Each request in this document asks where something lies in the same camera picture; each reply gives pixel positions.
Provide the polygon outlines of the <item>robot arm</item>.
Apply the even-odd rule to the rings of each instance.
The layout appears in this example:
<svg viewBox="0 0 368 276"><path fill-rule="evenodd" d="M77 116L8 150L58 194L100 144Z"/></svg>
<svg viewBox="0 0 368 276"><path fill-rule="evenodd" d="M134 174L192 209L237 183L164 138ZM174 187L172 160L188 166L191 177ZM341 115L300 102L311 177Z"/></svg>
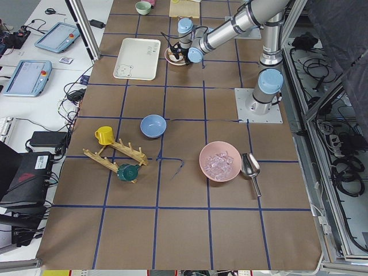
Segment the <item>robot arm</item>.
<svg viewBox="0 0 368 276"><path fill-rule="evenodd" d="M206 82L212 88L231 85L254 88L258 80L247 74L241 53L245 44L235 39L264 26L264 34L283 24L287 1L248 1L226 21L214 20L215 28L193 24L189 18L178 21L178 40L172 53L183 56L183 67L170 69L168 86L200 89Z"/></svg>

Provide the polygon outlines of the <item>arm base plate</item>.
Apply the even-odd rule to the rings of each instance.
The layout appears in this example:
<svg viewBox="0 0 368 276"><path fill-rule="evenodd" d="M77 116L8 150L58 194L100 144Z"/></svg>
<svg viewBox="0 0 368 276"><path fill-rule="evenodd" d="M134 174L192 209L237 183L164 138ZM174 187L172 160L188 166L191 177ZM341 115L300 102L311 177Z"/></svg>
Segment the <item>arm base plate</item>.
<svg viewBox="0 0 368 276"><path fill-rule="evenodd" d="M282 115L276 97L271 103L259 103L253 98L253 90L235 88L238 120L243 123L282 124Z"/></svg>
<svg viewBox="0 0 368 276"><path fill-rule="evenodd" d="M230 30L233 33L226 35L228 40L230 39L261 39L260 30L257 25L254 24L251 17L248 14L238 14L237 16L225 17L226 22L230 24Z"/></svg>

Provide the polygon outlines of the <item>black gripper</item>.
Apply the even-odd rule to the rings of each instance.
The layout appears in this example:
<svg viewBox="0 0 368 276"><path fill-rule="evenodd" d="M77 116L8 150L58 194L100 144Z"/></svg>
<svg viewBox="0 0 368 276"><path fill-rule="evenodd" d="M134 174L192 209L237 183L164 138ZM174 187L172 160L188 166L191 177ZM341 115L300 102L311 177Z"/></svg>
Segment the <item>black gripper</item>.
<svg viewBox="0 0 368 276"><path fill-rule="evenodd" d="M186 65L189 65L191 61L188 58L188 49L181 47L180 43L176 43L169 47L173 53L181 53L185 57Z"/></svg>

